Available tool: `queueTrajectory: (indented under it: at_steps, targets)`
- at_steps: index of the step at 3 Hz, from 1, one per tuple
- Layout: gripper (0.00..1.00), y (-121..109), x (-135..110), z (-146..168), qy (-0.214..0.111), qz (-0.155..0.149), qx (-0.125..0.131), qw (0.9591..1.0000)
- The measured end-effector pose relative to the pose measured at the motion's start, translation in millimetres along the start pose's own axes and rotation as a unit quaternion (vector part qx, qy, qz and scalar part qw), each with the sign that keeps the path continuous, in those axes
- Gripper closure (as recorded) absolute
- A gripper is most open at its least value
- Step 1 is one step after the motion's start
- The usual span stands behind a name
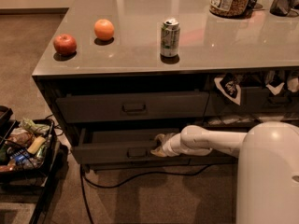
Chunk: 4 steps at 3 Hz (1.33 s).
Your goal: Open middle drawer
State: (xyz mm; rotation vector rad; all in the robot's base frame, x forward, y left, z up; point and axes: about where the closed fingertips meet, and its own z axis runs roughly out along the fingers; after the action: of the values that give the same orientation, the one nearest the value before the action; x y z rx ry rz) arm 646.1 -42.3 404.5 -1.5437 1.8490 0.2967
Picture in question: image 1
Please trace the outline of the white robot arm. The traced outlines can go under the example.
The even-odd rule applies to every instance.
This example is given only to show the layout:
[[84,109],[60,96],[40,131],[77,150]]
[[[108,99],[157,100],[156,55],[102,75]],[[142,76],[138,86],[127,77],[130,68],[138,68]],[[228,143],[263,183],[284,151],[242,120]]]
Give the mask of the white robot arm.
[[189,125],[155,140],[158,157],[218,150],[238,158],[236,224],[299,224],[298,127],[269,121],[240,133]]

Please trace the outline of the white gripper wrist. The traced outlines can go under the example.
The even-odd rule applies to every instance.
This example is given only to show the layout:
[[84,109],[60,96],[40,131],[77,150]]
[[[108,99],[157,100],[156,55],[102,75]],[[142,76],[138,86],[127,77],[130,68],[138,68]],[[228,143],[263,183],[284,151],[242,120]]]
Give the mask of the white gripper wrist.
[[181,143],[179,133],[159,133],[154,138],[155,142],[161,146],[153,149],[150,153],[156,157],[175,157],[181,154]]

